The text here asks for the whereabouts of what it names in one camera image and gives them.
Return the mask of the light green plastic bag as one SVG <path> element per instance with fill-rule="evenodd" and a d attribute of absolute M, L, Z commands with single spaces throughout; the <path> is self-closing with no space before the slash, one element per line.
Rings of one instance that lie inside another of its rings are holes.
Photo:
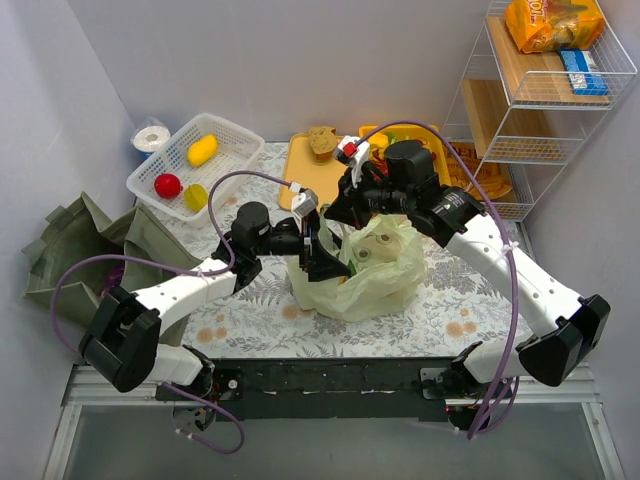
<path fill-rule="evenodd" d="M 293 295 L 304 310 L 346 322 L 399 313 L 425 279 L 423 236 L 403 215 L 378 215 L 361 230 L 343 229 L 341 246 L 322 221 L 320 238 L 351 275 L 311 282 L 298 259 L 288 257 Z"/>

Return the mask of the white perforated plastic basket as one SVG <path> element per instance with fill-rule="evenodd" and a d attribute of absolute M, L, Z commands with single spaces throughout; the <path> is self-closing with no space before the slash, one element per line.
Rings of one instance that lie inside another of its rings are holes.
<path fill-rule="evenodd" d="M 216 154 L 201 166 L 191 165 L 187 160 L 189 147 L 209 134 L 218 141 Z M 126 187 L 143 203 L 190 227 L 201 228 L 210 223 L 207 209 L 191 210 L 182 196 L 161 198 L 154 188 L 156 178 L 161 174 L 173 174 L 184 188 L 199 184 L 209 190 L 225 174 L 238 170 L 254 171 L 264 147 L 264 139 L 251 130 L 222 117 L 201 113 L 144 160 L 129 175 Z"/>

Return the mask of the purple candy bag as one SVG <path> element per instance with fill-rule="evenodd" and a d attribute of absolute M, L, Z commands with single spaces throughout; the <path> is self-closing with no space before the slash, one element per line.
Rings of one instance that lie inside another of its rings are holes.
<path fill-rule="evenodd" d="M 112 288 L 120 285 L 124 277 L 124 271 L 125 265 L 123 263 L 119 263 L 108 272 L 104 285 L 99 293 L 100 298 L 103 298 Z"/>

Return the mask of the olive green canvas bag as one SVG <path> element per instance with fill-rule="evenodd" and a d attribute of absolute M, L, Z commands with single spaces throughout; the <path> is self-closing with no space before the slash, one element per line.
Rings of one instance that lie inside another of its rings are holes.
<path fill-rule="evenodd" d="M 64 321 L 80 329 L 89 326 L 106 276 L 119 263 L 125 265 L 119 286 L 129 292 L 175 276 L 153 265 L 131 262 L 131 257 L 185 270 L 201 263 L 143 204 L 112 220 L 82 193 L 69 206 L 56 208 L 46 221 L 40 237 L 22 250 L 30 264 L 23 294 L 26 300 L 48 310 L 57 283 L 70 268 L 88 258 L 110 257 L 82 266 L 63 280 L 56 303 L 57 331 Z"/>

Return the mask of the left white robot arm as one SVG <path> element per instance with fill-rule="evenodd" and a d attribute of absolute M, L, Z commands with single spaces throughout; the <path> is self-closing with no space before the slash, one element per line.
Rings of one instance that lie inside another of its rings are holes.
<path fill-rule="evenodd" d="M 145 382 L 167 382 L 205 397 L 214 388 L 212 360 L 187 345 L 161 343 L 175 323 L 202 306 L 247 287 L 263 256 L 295 256 L 311 282 L 349 275 L 349 268 L 320 241 L 320 216 L 272 224 L 267 207 L 248 202 L 212 256 L 190 271 L 153 287 L 112 288 L 79 345 L 81 357 L 119 392 Z"/>

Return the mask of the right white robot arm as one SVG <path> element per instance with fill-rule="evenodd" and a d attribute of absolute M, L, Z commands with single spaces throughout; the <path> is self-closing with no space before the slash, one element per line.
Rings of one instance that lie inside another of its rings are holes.
<path fill-rule="evenodd" d="M 404 215 L 421 234 L 464 260 L 511 301 L 531 332 L 504 344 L 467 348 L 451 366 L 455 378 L 486 384 L 495 374 L 529 375 L 557 387 L 599 344 L 611 313 L 600 295 L 584 297 L 554 279 L 514 243 L 472 195 L 441 184 L 431 153 L 418 140 L 392 144 L 387 170 L 369 160 L 370 146 L 343 139 L 336 158 L 346 164 L 327 218 L 357 228 L 375 215 Z"/>

